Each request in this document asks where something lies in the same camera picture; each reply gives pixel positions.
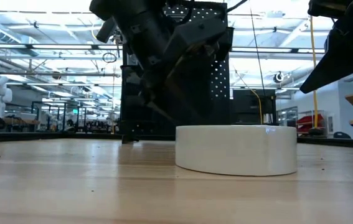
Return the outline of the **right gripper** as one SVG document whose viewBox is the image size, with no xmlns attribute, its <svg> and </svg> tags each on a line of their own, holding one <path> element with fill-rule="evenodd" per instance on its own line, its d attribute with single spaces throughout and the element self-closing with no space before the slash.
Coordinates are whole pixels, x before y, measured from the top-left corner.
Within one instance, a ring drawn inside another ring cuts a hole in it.
<svg viewBox="0 0 353 224">
<path fill-rule="evenodd" d="M 338 19 L 327 37 L 326 53 L 306 81 L 309 93 L 353 74 L 353 0 L 309 0 L 308 14 Z"/>
</svg>

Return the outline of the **black cabinet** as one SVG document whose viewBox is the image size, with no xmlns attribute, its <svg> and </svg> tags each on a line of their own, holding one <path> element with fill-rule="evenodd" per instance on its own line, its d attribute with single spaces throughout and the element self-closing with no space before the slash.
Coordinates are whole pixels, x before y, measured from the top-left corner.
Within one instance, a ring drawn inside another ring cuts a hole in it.
<svg viewBox="0 0 353 224">
<path fill-rule="evenodd" d="M 234 89 L 231 119 L 235 124 L 278 125 L 275 90 Z"/>
</svg>

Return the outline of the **white tape roll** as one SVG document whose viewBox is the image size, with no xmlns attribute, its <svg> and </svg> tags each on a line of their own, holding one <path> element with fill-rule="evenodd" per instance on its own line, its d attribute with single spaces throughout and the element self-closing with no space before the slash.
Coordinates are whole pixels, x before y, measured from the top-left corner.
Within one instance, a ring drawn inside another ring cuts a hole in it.
<svg viewBox="0 0 353 224">
<path fill-rule="evenodd" d="M 178 126 L 176 165 L 222 175 L 273 176 L 297 171 L 297 133 L 287 126 Z"/>
</svg>

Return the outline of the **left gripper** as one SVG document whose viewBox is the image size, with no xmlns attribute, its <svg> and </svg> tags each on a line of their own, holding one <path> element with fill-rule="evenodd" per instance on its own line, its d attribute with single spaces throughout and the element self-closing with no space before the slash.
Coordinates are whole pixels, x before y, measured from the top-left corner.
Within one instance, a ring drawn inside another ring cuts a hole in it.
<svg viewBox="0 0 353 224">
<path fill-rule="evenodd" d="M 212 64 L 230 51 L 230 28 L 219 17 L 164 23 L 162 63 L 144 70 L 146 106 L 175 125 L 209 124 Z"/>
</svg>

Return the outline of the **red storage bin stack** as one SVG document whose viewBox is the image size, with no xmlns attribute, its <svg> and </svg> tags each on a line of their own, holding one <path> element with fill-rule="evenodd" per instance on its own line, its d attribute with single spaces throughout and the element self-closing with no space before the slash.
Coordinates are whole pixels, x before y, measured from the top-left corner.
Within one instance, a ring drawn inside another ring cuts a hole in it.
<svg viewBox="0 0 353 224">
<path fill-rule="evenodd" d="M 296 122 L 296 127 L 299 132 L 308 132 L 315 124 L 315 115 L 303 116 Z M 318 128 L 324 128 L 324 118 L 321 114 L 318 114 Z"/>
</svg>

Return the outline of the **black aluminium table frame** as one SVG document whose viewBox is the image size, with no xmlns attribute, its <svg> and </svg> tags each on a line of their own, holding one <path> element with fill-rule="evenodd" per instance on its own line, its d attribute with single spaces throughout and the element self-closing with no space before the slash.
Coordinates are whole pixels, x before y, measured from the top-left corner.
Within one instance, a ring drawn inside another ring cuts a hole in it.
<svg viewBox="0 0 353 224">
<path fill-rule="evenodd" d="M 6 141 L 34 141 L 40 139 L 109 139 L 132 140 L 132 137 L 124 137 L 122 134 L 86 134 L 86 133 L 0 133 L 0 142 Z M 339 138 L 309 138 L 298 137 L 297 143 L 315 144 L 325 146 L 353 147 L 353 139 Z"/>
</svg>

